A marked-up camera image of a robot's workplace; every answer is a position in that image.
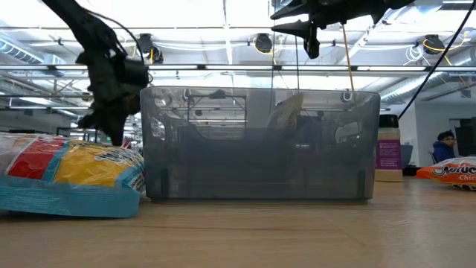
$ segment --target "transparent plastic bin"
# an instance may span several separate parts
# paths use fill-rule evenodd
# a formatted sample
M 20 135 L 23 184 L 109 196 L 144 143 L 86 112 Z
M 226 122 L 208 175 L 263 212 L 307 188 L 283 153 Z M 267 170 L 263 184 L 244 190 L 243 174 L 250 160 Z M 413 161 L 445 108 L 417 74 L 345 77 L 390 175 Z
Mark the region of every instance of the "transparent plastic bin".
M 276 103 L 297 94 L 294 90 L 144 89 L 147 196 L 181 201 L 372 198 L 379 95 L 300 92 L 304 102 L 293 130 L 270 129 L 266 121 Z

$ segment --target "robotic arm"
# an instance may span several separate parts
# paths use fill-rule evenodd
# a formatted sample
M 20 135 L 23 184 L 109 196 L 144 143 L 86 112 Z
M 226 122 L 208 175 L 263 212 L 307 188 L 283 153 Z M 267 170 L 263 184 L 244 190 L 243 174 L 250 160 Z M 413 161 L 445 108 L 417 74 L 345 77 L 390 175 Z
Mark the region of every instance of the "robotic arm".
M 75 0 L 43 0 L 71 29 L 84 48 L 76 63 L 88 66 L 94 102 L 93 113 L 79 127 L 96 127 L 111 137 L 114 146 L 123 141 L 127 116 L 141 110 L 138 93 L 149 83 L 144 62 L 126 58 L 115 32 Z
M 308 14 L 309 20 L 301 20 L 284 25 L 276 25 L 273 31 L 292 34 L 304 39 L 304 50 L 309 58 L 319 57 L 318 28 L 337 22 L 346 24 L 347 20 L 360 16 L 371 15 L 377 24 L 389 8 L 399 9 L 415 0 L 292 0 L 283 9 L 271 16 L 271 19 L 282 19 L 290 16 Z

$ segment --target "ceiling light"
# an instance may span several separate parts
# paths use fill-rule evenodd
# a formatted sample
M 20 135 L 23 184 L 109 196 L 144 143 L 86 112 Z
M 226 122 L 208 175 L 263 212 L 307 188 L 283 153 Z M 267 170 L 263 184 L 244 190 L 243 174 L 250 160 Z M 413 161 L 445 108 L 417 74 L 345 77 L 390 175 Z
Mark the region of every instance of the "ceiling light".
M 48 104 L 53 104 L 54 103 L 54 102 L 46 100 L 44 98 L 29 98 L 29 97 L 26 97 L 26 98 L 20 98 L 20 100 L 22 100 L 22 101 L 24 100 L 24 101 L 31 102 L 31 103 L 36 103 L 36 104 L 42 104 L 42 105 L 48 105 Z
M 424 71 L 425 66 L 359 66 L 358 71 Z
M 207 70 L 239 70 L 239 71 L 247 71 L 247 70 L 272 70 L 272 66 L 205 66 Z
M 46 109 L 44 106 L 9 106 L 9 109 Z
M 75 107 L 75 106 L 69 106 L 69 107 L 51 107 L 52 109 L 89 109 L 89 107 Z
M 76 70 L 76 71 L 87 71 L 88 66 L 82 65 L 62 65 L 62 66 L 54 66 L 57 70 Z
M 196 65 L 182 65 L 182 66 L 173 66 L 173 65 L 151 65 L 149 70 L 196 70 L 198 66 Z
M 78 116 L 77 114 L 74 114 L 72 112 L 69 112 L 69 111 L 65 111 L 65 110 L 58 110 L 58 112 L 61 112 L 62 114 L 65 114 L 65 115 L 70 115 L 70 116 Z
M 0 65 L 0 70 L 2 71 L 15 71 L 15 70 L 22 70 L 22 71 L 44 71 L 48 70 L 47 66 L 41 65 Z
M 297 66 L 283 66 L 283 71 L 297 71 Z M 299 66 L 299 71 L 347 71 L 347 66 Z
M 476 71 L 476 67 L 443 66 L 437 67 L 437 71 Z
M 473 0 L 448 0 L 443 1 L 443 4 L 471 4 Z
M 234 120 L 234 119 L 220 119 L 220 120 L 214 120 L 214 119 L 204 119 L 204 120 L 195 120 L 191 119 L 190 122 L 197 122 L 197 123 L 222 123 L 222 122 L 231 122 L 231 123 L 244 123 L 246 120 Z

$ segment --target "bottle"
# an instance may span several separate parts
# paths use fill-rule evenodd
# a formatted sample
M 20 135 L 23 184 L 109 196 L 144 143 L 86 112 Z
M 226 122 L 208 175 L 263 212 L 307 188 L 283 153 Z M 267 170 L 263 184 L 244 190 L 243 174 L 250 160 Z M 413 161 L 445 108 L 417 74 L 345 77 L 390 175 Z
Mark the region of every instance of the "bottle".
M 399 119 L 396 115 L 380 115 L 375 180 L 403 182 Z

